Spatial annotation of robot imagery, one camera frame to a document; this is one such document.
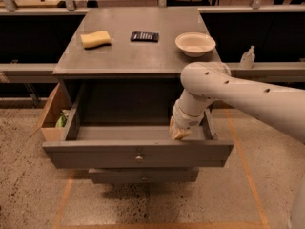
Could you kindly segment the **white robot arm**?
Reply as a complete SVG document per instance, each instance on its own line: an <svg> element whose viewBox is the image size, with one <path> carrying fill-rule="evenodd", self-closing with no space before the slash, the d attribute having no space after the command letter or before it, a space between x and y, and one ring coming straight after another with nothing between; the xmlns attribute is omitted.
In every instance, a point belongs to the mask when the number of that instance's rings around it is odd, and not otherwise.
<svg viewBox="0 0 305 229"><path fill-rule="evenodd" d="M182 139L192 133L214 101L228 105L305 142L305 91L231 76L219 62L194 62L181 72L182 95L173 106L170 137Z"/></svg>

